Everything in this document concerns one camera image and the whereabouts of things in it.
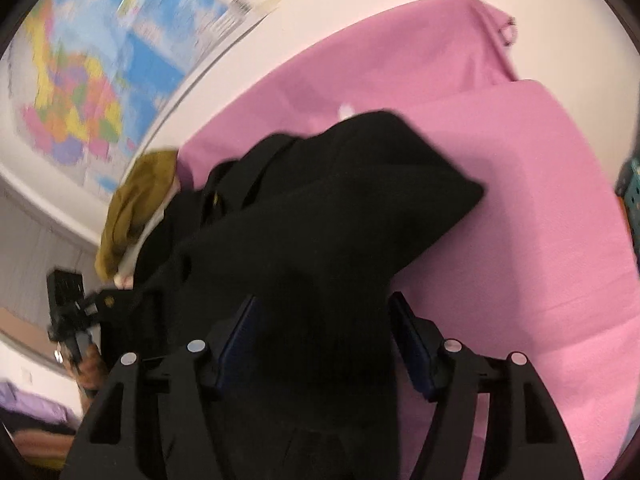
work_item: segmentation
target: metal bolt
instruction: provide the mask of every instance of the metal bolt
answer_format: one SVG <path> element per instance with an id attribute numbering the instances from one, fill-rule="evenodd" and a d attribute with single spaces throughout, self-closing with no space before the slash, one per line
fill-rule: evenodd
<path id="1" fill-rule="evenodd" d="M 527 364 L 528 359 L 526 355 L 520 352 L 514 352 L 513 354 L 511 354 L 511 361 L 513 361 L 513 363 L 518 366 L 524 366 L 525 364 Z"/>
<path id="2" fill-rule="evenodd" d="M 194 339 L 187 345 L 187 350 L 192 354 L 202 352 L 207 347 L 207 344 L 202 339 Z"/>
<path id="3" fill-rule="evenodd" d="M 129 366 L 135 363 L 137 359 L 138 359 L 138 356 L 135 355 L 133 352 L 127 352 L 120 358 L 120 362 L 125 366 Z"/>
<path id="4" fill-rule="evenodd" d="M 444 349 L 449 353 L 455 354 L 462 350 L 462 343 L 457 339 L 447 339 L 444 342 Z"/>

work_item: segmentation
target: pink blanket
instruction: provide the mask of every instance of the pink blanket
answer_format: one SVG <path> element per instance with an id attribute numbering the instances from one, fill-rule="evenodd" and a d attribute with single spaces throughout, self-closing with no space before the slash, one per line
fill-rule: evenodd
<path id="1" fill-rule="evenodd" d="M 542 86 L 512 82 L 510 23 L 479 0 L 423 0 L 373 16 L 268 75 L 179 157 L 200 186 L 220 160 L 274 130 L 317 133 L 340 107 L 399 111 L 488 192 L 394 288 L 477 352 L 527 353 L 586 479 L 601 480 L 638 386 L 638 275 L 618 205 L 580 132 Z M 406 479 L 433 407 L 401 365 L 398 377 Z M 485 418 L 479 410 L 466 478 L 478 471 Z"/>

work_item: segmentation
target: colorful map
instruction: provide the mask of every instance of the colorful map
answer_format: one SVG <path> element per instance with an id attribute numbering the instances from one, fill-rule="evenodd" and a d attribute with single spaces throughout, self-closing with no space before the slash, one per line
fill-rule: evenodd
<path id="1" fill-rule="evenodd" d="M 237 22 L 222 0 L 40 0 L 11 46 L 18 134 L 108 200 L 168 99 Z"/>

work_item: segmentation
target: olive green fabric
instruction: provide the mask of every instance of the olive green fabric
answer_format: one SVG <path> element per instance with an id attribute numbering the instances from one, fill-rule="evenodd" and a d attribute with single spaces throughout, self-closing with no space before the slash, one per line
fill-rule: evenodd
<path id="1" fill-rule="evenodd" d="M 113 194 L 95 257 L 95 270 L 104 282 L 116 275 L 127 248 L 138 241 L 169 192 L 177 155 L 177 150 L 164 150 L 140 156 Z"/>

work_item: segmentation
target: black coat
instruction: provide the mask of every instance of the black coat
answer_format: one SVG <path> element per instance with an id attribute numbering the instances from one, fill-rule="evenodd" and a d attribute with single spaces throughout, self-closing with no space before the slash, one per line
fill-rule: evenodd
<path id="1" fill-rule="evenodd" d="M 395 480 L 388 284 L 482 193 L 388 112 L 271 136 L 168 206 L 136 266 L 131 349 L 205 338 L 256 295 L 255 358 L 289 394 L 210 407 L 238 479 Z"/>

